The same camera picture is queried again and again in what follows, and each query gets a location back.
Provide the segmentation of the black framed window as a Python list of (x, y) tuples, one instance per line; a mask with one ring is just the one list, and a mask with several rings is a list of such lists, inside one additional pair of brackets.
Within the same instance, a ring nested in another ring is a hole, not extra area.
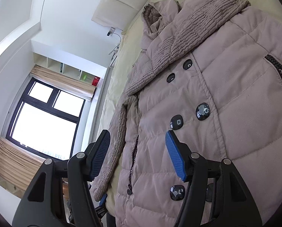
[(32, 78), (11, 117), (6, 139), (44, 158), (69, 159), (85, 100)]

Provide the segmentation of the beige curtain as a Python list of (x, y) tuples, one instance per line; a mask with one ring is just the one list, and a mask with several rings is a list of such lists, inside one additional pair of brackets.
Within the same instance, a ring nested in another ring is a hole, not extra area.
[(35, 65), (30, 74), (44, 83), (84, 98), (85, 100), (92, 99), (95, 94), (96, 87), (93, 85), (64, 76), (61, 73), (54, 72), (39, 65)]

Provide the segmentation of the red box on shelf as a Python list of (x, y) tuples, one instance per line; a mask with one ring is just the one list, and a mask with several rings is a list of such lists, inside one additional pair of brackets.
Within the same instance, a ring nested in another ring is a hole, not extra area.
[(100, 81), (100, 77), (95, 76), (94, 79), (92, 80), (92, 85), (97, 87), (99, 81)]

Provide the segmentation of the beige padded headboard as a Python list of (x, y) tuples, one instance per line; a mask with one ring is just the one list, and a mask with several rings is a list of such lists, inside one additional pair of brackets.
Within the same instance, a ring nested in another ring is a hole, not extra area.
[(100, 0), (92, 21), (103, 27), (125, 30), (147, 0)]

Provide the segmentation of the white wall shelf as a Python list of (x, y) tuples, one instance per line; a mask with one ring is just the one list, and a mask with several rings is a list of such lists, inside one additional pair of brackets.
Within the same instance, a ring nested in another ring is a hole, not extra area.
[(81, 82), (87, 83), (92, 85), (92, 80), (94, 79), (95, 75), (87, 73), (83, 70), (77, 69), (65, 63), (61, 63), (54, 59), (48, 58), (46, 56), (33, 53), (34, 63), (41, 67), (47, 68), (51, 71), (63, 74), (69, 78), (79, 80)]

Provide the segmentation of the wall power socket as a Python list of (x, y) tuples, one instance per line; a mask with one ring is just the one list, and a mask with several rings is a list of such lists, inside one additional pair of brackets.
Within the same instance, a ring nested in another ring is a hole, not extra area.
[(113, 33), (115, 32), (115, 28), (114, 27), (110, 27), (107, 36), (111, 36)]

